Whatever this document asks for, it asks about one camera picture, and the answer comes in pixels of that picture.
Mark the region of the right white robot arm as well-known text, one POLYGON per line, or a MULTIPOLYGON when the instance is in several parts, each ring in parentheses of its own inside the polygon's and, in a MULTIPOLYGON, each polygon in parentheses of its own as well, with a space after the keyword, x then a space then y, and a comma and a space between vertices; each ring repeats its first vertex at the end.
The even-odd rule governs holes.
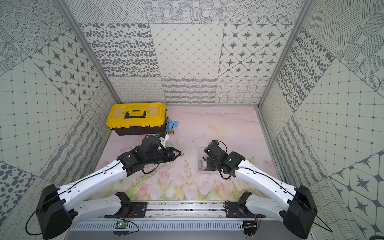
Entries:
POLYGON ((297 188, 284 183, 258 169, 244 156, 236 152, 226 153, 218 140, 211 141, 204 152, 212 170, 240 179, 267 195, 267 198, 261 198, 245 192, 238 201, 240 211, 275 219, 295 236, 309 237, 318 210, 307 187, 297 188))

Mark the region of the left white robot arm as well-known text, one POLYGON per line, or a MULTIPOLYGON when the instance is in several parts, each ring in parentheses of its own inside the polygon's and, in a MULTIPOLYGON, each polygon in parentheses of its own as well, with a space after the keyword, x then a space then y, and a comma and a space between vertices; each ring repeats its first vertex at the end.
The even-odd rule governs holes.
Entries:
POLYGON ((73 183, 44 188, 35 212, 42 238, 54 239, 72 225, 97 217, 124 219, 132 216, 134 207, 125 192, 93 201, 87 198, 136 172, 143 172, 146 165, 158 166, 176 160, 182 152, 166 147, 167 139, 147 135, 141 145, 121 154, 104 168, 73 183))

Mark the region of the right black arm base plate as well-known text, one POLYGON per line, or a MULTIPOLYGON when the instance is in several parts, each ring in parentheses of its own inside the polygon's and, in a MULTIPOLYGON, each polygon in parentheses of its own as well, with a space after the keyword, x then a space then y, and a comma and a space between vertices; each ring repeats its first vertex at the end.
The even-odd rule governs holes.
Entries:
POLYGON ((227 218, 265 218, 264 215, 255 215, 251 213, 245 205, 240 205, 238 202, 224 201, 223 207, 225 209, 227 218))

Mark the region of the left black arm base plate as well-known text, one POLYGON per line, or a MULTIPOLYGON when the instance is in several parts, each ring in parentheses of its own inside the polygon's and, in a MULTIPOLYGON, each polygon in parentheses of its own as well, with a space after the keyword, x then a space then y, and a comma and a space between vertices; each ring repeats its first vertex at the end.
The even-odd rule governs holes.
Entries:
POLYGON ((132 202, 130 204, 123 204, 112 218, 116 219, 143 219, 147 211, 147 202, 132 202))

